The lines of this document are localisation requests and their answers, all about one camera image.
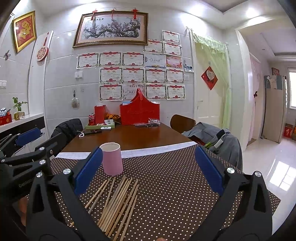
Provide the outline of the wooden chopstick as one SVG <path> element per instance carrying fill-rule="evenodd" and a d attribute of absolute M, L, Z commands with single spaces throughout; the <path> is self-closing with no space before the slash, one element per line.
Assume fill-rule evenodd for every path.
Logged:
<path fill-rule="evenodd" d="M 122 204 L 121 209 L 117 213 L 117 219 L 114 219 L 114 222 L 112 226 L 110 226 L 110 230 L 108 233 L 106 233 L 107 237 L 111 237 L 112 233 L 115 231 L 115 228 L 118 224 L 118 222 L 121 220 L 122 215 L 126 212 L 128 205 L 130 204 L 132 198 L 134 197 L 134 194 L 136 192 L 136 188 L 138 187 L 138 179 L 133 184 L 132 188 L 129 188 L 127 191 L 127 194 L 125 196 L 125 202 Z"/>
<path fill-rule="evenodd" d="M 123 241 L 124 238 L 125 238 L 125 234 L 127 232 L 128 226 L 130 224 L 130 220 L 132 219 L 133 210 L 134 210 L 136 202 L 137 202 L 137 197 L 138 197 L 138 195 L 135 196 L 134 201 L 132 203 L 132 207 L 130 209 L 130 212 L 129 212 L 129 215 L 128 215 L 128 218 L 127 218 L 127 221 L 126 221 L 126 224 L 125 224 L 125 228 L 124 228 L 124 230 L 122 232 L 122 235 L 120 237 L 120 241 Z"/>
<path fill-rule="evenodd" d="M 122 199 L 125 197 L 126 190 L 129 188 L 130 182 L 131 179 L 123 176 L 121 182 L 116 188 L 111 200 L 109 201 L 106 209 L 103 211 L 102 216 L 98 222 L 98 226 L 101 228 L 102 231 L 107 232 L 109 224 L 112 222 L 114 216 L 116 216 Z"/>
<path fill-rule="evenodd" d="M 99 201 L 100 197 L 102 196 L 102 194 L 104 193 L 105 189 L 107 188 L 109 182 L 111 181 L 111 178 L 109 178 L 109 180 L 106 182 L 105 186 L 102 188 L 102 190 L 99 192 L 99 194 L 97 195 L 95 201 L 93 202 L 91 208 L 89 209 L 88 213 L 91 214 L 93 209 L 95 208 L 97 202 Z"/>
<path fill-rule="evenodd" d="M 88 207 L 90 206 L 90 204 L 93 202 L 93 200 L 98 196 L 98 194 L 101 192 L 101 190 L 106 187 L 106 185 L 109 183 L 109 181 L 111 180 L 111 178 L 109 178 L 108 180 L 105 180 L 102 185 L 99 187 L 99 189 L 95 192 L 95 194 L 92 196 L 92 198 L 88 201 L 88 203 L 84 206 L 85 209 L 88 209 Z"/>
<path fill-rule="evenodd" d="M 111 187 L 110 187 L 109 192 L 108 192 L 108 196 L 107 196 L 107 199 L 106 199 L 106 202 L 105 202 L 105 205 L 104 205 L 103 211 L 102 211 L 101 218 L 103 218 L 103 216 L 104 216 L 104 214 L 105 214 L 105 212 L 106 212 L 106 209 L 107 209 L 107 206 L 108 206 L 108 202 L 109 202 L 109 199 L 110 199 L 110 196 L 111 196 L 111 193 L 112 193 L 112 189 L 113 189 L 113 186 L 114 186 L 115 180 L 116 180 L 116 177 L 114 176 L 114 177 L 113 177 L 113 180 L 112 180 Z"/>
<path fill-rule="evenodd" d="M 134 194 L 134 197 L 137 195 L 138 188 L 139 188 L 139 184 L 138 184 L 138 187 L 136 188 L 136 192 L 135 192 L 135 194 Z M 118 228 L 119 228 L 119 226 L 120 226 L 120 223 L 121 223 L 121 221 L 122 221 L 124 215 L 125 215 L 125 213 L 122 215 L 121 220 L 118 222 L 118 224 L 117 224 L 117 226 L 116 226 L 116 228 L 115 228 L 115 231 L 112 233 L 112 236 L 111 236 L 112 240 L 114 239 L 114 237 L 115 237 L 115 235 L 116 235 L 116 232 L 117 232 L 117 230 L 118 230 Z"/>
<path fill-rule="evenodd" d="M 118 194 L 120 193 L 120 191 L 122 189 L 122 186 L 125 184 L 125 180 L 126 180 L 126 177 L 125 177 L 125 175 L 123 175 L 123 177 L 122 177 L 121 181 L 119 182 L 117 188 L 115 189 L 112 197 L 108 199 L 108 201 L 106 202 L 106 204 L 104 206 L 104 209 L 102 211 L 102 215 L 101 215 L 101 217 L 100 217 L 100 219 L 99 219 L 99 221 L 97 223 L 97 225 L 101 229 L 103 229 L 102 226 L 103 226 L 103 224 L 105 222 L 105 219 L 108 216 L 108 213 L 111 211 L 112 206 L 113 206 L 114 202 L 116 201 L 117 196 L 118 196 Z"/>
<path fill-rule="evenodd" d="M 122 186 L 122 189 L 120 193 L 117 196 L 116 201 L 114 202 L 111 211 L 108 213 L 108 216 L 105 219 L 105 222 L 103 224 L 102 231 L 104 233 L 108 233 L 110 230 L 110 226 L 112 226 L 114 219 L 117 219 L 117 213 L 121 209 L 122 204 L 125 202 L 125 196 L 127 194 L 127 191 L 130 187 L 130 184 L 132 182 L 132 178 L 126 178 L 125 184 Z"/>
<path fill-rule="evenodd" d="M 129 215 L 130 210 L 131 210 L 131 208 L 133 207 L 133 205 L 134 205 L 134 203 L 136 202 L 136 200 L 137 200 L 137 195 L 136 195 L 135 197 L 132 198 L 130 204 L 128 205 L 128 208 L 127 208 L 127 210 L 126 210 L 126 212 L 125 212 L 125 215 L 124 215 L 124 217 L 123 217 L 123 219 L 122 219 L 122 221 L 121 221 L 121 223 L 120 223 L 120 226 L 119 226 L 119 228 L 118 228 L 118 230 L 117 230 L 117 232 L 116 232 L 116 235 L 115 235 L 113 241 L 116 241 L 117 238 L 119 237 L 119 234 L 120 234 L 120 232 L 121 232 L 121 229 L 122 229 L 122 227 L 123 227 L 125 221 L 127 220 L 127 216 Z"/>

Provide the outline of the red tissue box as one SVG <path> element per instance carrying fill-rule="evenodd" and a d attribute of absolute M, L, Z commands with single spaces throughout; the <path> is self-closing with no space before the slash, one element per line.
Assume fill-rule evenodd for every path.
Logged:
<path fill-rule="evenodd" d="M 12 122 L 10 109 L 1 108 L 0 110 L 0 126 L 6 125 Z"/>

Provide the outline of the green tray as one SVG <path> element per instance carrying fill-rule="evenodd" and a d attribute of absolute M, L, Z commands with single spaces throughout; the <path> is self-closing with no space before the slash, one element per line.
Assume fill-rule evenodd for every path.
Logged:
<path fill-rule="evenodd" d="M 86 130 L 110 130 L 112 128 L 115 128 L 115 123 L 101 123 L 94 126 L 85 126 Z"/>

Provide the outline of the framed plum blossom painting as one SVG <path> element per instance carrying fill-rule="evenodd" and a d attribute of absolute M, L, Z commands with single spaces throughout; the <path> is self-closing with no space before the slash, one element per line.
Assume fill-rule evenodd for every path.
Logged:
<path fill-rule="evenodd" d="M 103 44 L 148 44 L 149 14 L 132 11 L 93 11 L 80 18 L 73 47 Z"/>

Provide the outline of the red cola can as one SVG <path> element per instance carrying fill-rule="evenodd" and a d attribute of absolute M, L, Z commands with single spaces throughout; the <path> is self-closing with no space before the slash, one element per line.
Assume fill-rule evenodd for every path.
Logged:
<path fill-rule="evenodd" d="M 88 125 L 89 126 L 95 126 L 96 125 L 96 122 L 95 122 L 95 114 L 94 113 L 92 113 L 92 114 L 89 115 Z"/>

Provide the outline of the red gift bag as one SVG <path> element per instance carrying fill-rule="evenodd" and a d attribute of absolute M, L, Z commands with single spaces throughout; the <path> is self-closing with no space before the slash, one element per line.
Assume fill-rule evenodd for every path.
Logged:
<path fill-rule="evenodd" d="M 139 88 L 130 103 L 121 104 L 119 110 L 121 124 L 124 126 L 147 124 L 150 118 L 160 120 L 160 104 L 146 99 Z"/>

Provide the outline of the white refrigerator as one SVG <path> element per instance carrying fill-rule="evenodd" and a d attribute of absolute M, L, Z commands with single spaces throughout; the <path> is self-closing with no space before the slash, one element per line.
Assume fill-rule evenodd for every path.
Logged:
<path fill-rule="evenodd" d="M 264 81 L 265 111 L 262 136 L 280 143 L 287 113 L 286 78 L 281 75 L 266 75 Z"/>

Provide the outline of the grey jacket on chair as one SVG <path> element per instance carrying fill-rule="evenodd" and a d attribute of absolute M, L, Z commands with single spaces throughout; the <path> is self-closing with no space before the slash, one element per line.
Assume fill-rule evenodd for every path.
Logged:
<path fill-rule="evenodd" d="M 243 156 L 241 145 L 229 129 L 199 122 L 191 130 L 182 133 L 204 143 L 204 147 L 242 171 Z"/>

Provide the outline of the potted green plant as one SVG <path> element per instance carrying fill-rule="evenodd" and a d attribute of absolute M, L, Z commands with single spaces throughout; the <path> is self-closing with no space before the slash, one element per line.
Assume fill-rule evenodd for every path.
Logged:
<path fill-rule="evenodd" d="M 13 108 L 16 108 L 17 111 L 14 113 L 14 120 L 19 121 L 25 118 L 25 112 L 22 111 L 22 105 L 28 104 L 26 101 L 19 101 L 17 97 L 13 97 L 14 106 Z"/>

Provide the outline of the brown polka dot mat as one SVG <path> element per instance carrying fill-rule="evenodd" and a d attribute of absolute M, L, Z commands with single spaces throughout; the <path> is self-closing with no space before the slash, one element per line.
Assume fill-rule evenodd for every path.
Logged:
<path fill-rule="evenodd" d="M 123 175 L 138 179 L 137 202 L 124 240 L 188 240 L 218 199 L 191 143 L 122 151 Z"/>

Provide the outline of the gold framed red picture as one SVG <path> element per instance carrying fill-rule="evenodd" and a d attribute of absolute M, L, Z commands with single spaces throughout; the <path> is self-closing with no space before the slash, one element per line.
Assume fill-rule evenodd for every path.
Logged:
<path fill-rule="evenodd" d="M 37 39 L 35 11 L 26 13 L 12 22 L 13 40 L 16 53 Z"/>

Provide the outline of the pink cylindrical cup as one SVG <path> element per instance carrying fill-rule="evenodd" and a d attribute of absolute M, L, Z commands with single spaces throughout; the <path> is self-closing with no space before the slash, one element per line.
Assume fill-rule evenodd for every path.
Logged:
<path fill-rule="evenodd" d="M 115 142 L 104 143 L 100 146 L 103 152 L 102 165 L 105 174 L 116 176 L 123 172 L 120 144 Z"/>

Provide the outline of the green door curtain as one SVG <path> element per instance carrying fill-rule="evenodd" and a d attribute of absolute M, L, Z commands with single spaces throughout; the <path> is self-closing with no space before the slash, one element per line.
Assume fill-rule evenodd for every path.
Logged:
<path fill-rule="evenodd" d="M 229 54 L 225 43 L 211 37 L 202 37 L 191 32 L 195 54 L 199 65 L 206 75 L 207 71 L 215 74 L 213 80 L 206 83 L 222 88 L 222 128 L 230 128 L 232 89 L 230 78 Z"/>

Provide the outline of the red diamond door decoration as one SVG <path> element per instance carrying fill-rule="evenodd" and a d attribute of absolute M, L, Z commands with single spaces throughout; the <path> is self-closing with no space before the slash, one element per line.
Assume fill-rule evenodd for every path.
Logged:
<path fill-rule="evenodd" d="M 213 69 L 209 66 L 206 71 L 201 75 L 201 78 L 207 84 L 208 88 L 212 90 L 218 81 L 216 74 Z"/>

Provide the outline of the black phone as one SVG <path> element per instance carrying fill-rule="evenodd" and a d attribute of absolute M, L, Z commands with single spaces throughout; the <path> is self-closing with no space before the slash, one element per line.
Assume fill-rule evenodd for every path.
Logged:
<path fill-rule="evenodd" d="M 84 134 L 85 135 L 93 135 L 93 134 L 97 134 L 97 133 L 101 133 L 102 130 L 99 129 L 95 129 L 95 130 L 84 130 Z"/>

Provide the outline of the brown wooden chair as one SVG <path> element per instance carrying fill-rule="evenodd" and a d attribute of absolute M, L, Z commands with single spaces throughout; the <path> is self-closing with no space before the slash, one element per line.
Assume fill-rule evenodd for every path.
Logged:
<path fill-rule="evenodd" d="M 187 132 L 191 130 L 195 125 L 196 121 L 194 119 L 179 114 L 174 114 L 171 117 L 170 121 L 170 127 L 178 133 Z"/>

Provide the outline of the red round wall ornament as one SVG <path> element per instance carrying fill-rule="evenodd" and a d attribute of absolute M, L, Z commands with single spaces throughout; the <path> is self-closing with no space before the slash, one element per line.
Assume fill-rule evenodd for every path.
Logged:
<path fill-rule="evenodd" d="M 49 32 L 47 33 L 44 39 L 43 46 L 37 52 L 36 58 L 38 62 L 43 61 L 49 52 L 48 41 L 49 41 Z"/>

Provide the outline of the white black cabinet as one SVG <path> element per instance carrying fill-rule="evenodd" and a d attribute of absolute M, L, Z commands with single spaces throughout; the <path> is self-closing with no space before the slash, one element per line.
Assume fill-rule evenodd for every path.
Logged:
<path fill-rule="evenodd" d="M 28 114 L 24 119 L 13 120 L 11 123 L 7 123 L 1 126 L 1 139 L 5 138 L 9 134 L 22 134 L 31 129 L 38 128 L 42 130 L 45 128 L 44 114 Z"/>

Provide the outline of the hanging wall brush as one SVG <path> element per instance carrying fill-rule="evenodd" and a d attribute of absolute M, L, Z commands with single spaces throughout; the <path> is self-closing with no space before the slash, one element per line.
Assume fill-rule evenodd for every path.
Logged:
<path fill-rule="evenodd" d="M 72 108 L 79 108 L 80 102 L 79 99 L 76 97 L 76 91 L 73 90 L 73 98 L 70 101 L 71 107 Z"/>

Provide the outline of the black jacket on chair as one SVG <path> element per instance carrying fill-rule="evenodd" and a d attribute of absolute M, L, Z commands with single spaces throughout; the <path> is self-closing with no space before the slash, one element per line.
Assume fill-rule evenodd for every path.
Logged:
<path fill-rule="evenodd" d="M 57 125 L 51 137 L 62 133 L 66 137 L 66 144 L 69 144 L 77 135 L 83 132 L 83 126 L 79 118 L 64 121 Z"/>

